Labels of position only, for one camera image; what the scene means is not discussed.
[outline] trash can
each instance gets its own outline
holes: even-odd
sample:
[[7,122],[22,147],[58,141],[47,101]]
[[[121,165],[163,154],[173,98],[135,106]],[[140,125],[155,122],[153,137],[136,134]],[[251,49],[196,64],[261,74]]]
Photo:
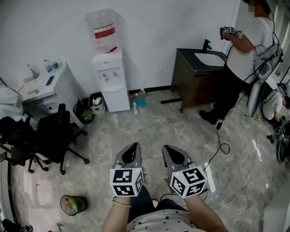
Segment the trash can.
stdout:
[[87,201],[83,197],[64,195],[60,199],[60,206],[69,216],[75,216],[87,209]]
[[78,117],[78,119],[84,124],[91,123],[94,120],[94,115],[92,114],[88,106],[84,105],[83,103],[80,103],[79,101],[74,106],[73,112]]
[[[96,106],[93,104],[93,99],[97,99],[98,97],[101,98],[101,101],[100,103]],[[97,93],[94,93],[92,94],[90,97],[89,97],[89,107],[92,111],[93,114],[99,116],[99,115],[103,115],[105,113],[105,105],[104,105],[104,98],[103,98],[103,95],[101,92],[97,92]]]

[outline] gold bracelet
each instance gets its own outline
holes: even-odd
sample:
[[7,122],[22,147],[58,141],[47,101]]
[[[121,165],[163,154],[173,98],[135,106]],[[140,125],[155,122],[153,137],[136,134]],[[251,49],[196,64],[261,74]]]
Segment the gold bracelet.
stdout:
[[114,197],[114,199],[113,199],[113,204],[116,204],[118,206],[125,207],[125,208],[131,208],[132,207],[132,205],[126,205],[126,204],[122,204],[122,203],[119,203],[119,202],[115,201],[115,198],[116,197]]

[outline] red label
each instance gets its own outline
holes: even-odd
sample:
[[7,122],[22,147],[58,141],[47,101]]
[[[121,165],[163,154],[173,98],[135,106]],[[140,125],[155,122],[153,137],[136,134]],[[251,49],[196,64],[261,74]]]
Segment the red label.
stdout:
[[101,32],[96,32],[95,33],[95,37],[96,39],[99,39],[99,38],[103,38],[103,37],[106,37],[108,35],[111,35],[111,34],[114,34],[115,33],[115,28],[111,28],[111,29],[108,29],[106,31],[101,31]]

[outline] green trash can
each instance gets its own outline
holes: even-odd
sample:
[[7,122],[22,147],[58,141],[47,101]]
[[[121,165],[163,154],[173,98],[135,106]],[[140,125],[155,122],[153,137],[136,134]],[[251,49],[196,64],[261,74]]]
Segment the green trash can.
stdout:
[[87,209],[87,201],[83,197],[64,195],[60,199],[60,206],[69,216],[75,216]]
[[78,117],[78,119],[84,123],[89,124],[94,120],[94,115],[91,112],[90,108],[79,101],[73,108],[74,114]]

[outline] marble floor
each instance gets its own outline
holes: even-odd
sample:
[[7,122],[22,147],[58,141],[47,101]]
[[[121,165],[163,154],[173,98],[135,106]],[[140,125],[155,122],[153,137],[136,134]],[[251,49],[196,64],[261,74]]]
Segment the marble floor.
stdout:
[[[64,232],[100,231],[113,197],[109,169],[116,153],[136,141],[141,145],[147,174],[145,186],[152,198],[169,193],[164,181],[167,176],[161,154],[163,145],[175,145],[187,151],[204,167],[218,148],[218,137],[216,127],[203,121],[198,111],[210,110],[211,105],[180,114],[180,102],[160,104],[169,98],[174,98],[170,91],[151,92],[147,107],[140,109],[138,115],[131,111],[107,112],[95,118],[86,126],[89,135],[79,137],[78,144],[71,146],[89,158],[90,164],[84,165],[81,159],[68,154],[64,176],[56,164],[49,165],[48,172],[33,164],[34,174],[28,173],[27,167],[13,167],[12,190],[19,222],[33,225],[37,232],[57,231],[58,222],[64,225]],[[261,232],[265,206],[289,177],[287,166],[276,161],[276,146],[266,138],[272,129],[264,127],[263,118],[257,122],[244,116],[246,104],[245,97],[219,131],[221,142],[230,145],[229,154],[219,151],[208,169],[211,180],[205,202],[216,210],[230,232]],[[261,129],[259,151],[254,159]],[[89,208],[74,217],[66,215],[59,205],[60,198],[66,194],[85,196]],[[168,197],[184,205],[179,197]]]

